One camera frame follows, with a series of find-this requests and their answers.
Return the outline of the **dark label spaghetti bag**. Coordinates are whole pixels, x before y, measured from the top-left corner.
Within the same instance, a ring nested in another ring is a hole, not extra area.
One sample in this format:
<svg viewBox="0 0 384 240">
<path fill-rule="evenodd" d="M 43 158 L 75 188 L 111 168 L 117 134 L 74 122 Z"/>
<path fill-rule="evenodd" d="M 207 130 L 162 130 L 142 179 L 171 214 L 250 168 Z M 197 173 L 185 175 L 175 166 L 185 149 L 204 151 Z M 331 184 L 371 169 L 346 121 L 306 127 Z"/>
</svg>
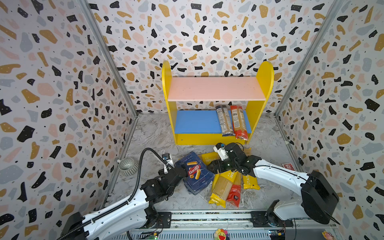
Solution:
<svg viewBox="0 0 384 240">
<path fill-rule="evenodd" d="M 231 123 L 229 110 L 225 105 L 216 106 L 216 113 L 219 119 L 219 124 L 223 137 L 234 136 L 234 130 Z"/>
</svg>

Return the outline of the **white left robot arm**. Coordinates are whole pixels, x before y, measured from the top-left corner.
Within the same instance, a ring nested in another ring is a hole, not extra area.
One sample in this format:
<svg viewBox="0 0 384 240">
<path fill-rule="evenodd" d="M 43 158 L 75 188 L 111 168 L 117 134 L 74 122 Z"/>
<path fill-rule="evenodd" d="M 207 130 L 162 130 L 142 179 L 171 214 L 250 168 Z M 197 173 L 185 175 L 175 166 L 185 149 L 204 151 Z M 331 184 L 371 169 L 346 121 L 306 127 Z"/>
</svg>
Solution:
<svg viewBox="0 0 384 240">
<path fill-rule="evenodd" d="M 188 176 L 182 167 L 146 181 L 136 193 L 99 211 L 68 219 L 60 240 L 109 240 L 127 231 L 152 227 L 159 216 L 154 204 L 168 200 Z"/>
</svg>

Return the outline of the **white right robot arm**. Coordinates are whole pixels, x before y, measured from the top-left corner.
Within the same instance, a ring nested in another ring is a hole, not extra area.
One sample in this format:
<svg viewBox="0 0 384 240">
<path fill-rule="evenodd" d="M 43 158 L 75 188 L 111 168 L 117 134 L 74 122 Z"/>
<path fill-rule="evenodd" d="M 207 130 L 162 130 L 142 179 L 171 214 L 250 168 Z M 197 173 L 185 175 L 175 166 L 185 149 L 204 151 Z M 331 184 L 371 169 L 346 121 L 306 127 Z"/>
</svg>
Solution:
<svg viewBox="0 0 384 240">
<path fill-rule="evenodd" d="M 208 165 L 211 172 L 221 174 L 237 171 L 246 177 L 271 181 L 298 195 L 288 201 L 273 201 L 264 216 L 257 218 L 258 224 L 277 227 L 286 220 L 306 218 L 323 225 L 330 221 L 338 222 L 333 213 L 339 196 L 321 173 L 300 173 L 269 163 L 258 156 L 247 156 L 237 143 L 218 143 L 214 151 L 220 159 Z"/>
</svg>

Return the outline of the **blue Barilla pasta box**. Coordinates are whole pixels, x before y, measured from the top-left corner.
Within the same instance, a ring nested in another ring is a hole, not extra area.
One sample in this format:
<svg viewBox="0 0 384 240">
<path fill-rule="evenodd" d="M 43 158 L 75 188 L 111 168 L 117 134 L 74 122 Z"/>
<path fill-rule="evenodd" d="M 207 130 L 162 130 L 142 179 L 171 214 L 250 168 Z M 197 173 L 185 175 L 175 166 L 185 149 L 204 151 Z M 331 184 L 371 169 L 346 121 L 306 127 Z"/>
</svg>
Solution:
<svg viewBox="0 0 384 240">
<path fill-rule="evenodd" d="M 195 152 L 190 152 L 175 163 L 176 167 L 182 167 L 187 172 L 184 179 L 185 186 L 190 194 L 197 195 L 214 180 L 214 174 Z"/>
</svg>

